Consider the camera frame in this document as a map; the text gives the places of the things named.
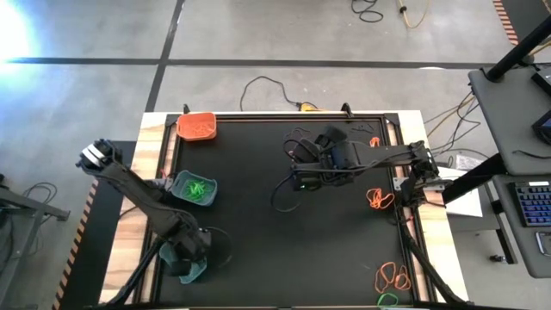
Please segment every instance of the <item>black floor stripe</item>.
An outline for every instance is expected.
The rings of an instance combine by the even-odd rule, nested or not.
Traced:
[[[418,69],[437,67],[443,69],[479,69],[491,67],[490,63],[449,62],[397,62],[397,61],[347,61],[347,60],[270,60],[270,59],[169,59],[167,65],[188,66],[268,66],[268,67],[329,67],[329,68],[388,68]]]
[[[153,112],[155,110],[155,104],[157,104],[158,92],[161,90],[161,83],[163,82],[164,72],[166,70],[166,63],[170,56],[170,50],[172,49],[172,44],[174,43],[174,36],[176,35],[176,30],[178,29],[178,20],[182,14],[184,0],[177,0],[176,7],[174,8],[174,13],[172,13],[172,20],[170,21],[169,32],[166,34],[166,40],[164,41],[163,51],[161,52],[160,63],[157,66],[157,71],[155,72],[155,78],[153,79],[152,89],[149,92],[149,97],[147,98],[147,104],[145,105],[146,112]]]
[[[57,57],[20,57],[7,59],[9,64],[39,65],[158,65],[159,59],[108,59],[108,58],[57,58]]]

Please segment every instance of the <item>orange bowl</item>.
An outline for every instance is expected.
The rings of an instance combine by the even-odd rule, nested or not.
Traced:
[[[186,141],[214,139],[216,115],[210,112],[180,115],[176,123],[176,132]]]

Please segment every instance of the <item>blue keyboard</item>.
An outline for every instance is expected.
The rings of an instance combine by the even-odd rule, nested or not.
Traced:
[[[547,182],[514,183],[525,226],[551,226],[551,186]]]

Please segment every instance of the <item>green rubber band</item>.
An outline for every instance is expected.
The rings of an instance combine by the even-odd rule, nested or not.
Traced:
[[[383,305],[382,302],[385,300],[385,297],[392,297],[394,298],[394,303],[391,305]],[[392,293],[385,293],[379,296],[379,299],[377,300],[377,306],[396,306],[398,305],[398,296]]]

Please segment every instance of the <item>gray floor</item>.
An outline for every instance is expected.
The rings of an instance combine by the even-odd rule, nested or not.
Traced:
[[[2,56],[158,58],[176,0],[8,2],[19,31]],[[417,19],[423,2],[408,3]],[[436,0],[426,22],[405,30],[394,1],[379,1],[377,24],[359,22],[345,0],[187,0],[180,16],[174,59],[324,59],[367,61],[496,61],[511,45],[491,0]],[[551,59],[545,52],[538,60]],[[97,138],[135,140],[156,66],[0,65],[0,171],[15,191],[49,181],[59,187],[53,205],[70,209],[66,223],[47,222],[40,251],[24,261],[14,305],[53,302],[91,179],[74,167]],[[169,66],[156,111],[236,111],[245,84],[258,75],[285,83],[288,96],[324,109],[419,109],[425,119],[451,108],[469,92],[467,70]],[[245,110],[291,110],[280,89],[265,81],[250,87]],[[481,112],[472,119],[483,121]],[[440,146],[454,116],[430,136]],[[434,123],[427,124],[431,129]],[[461,132],[468,129],[464,126]],[[487,126],[459,140],[487,155],[496,152]],[[441,156],[442,161],[451,153]],[[472,301],[543,309],[549,280],[528,276],[522,264],[489,263],[499,252],[492,232],[455,235]]]

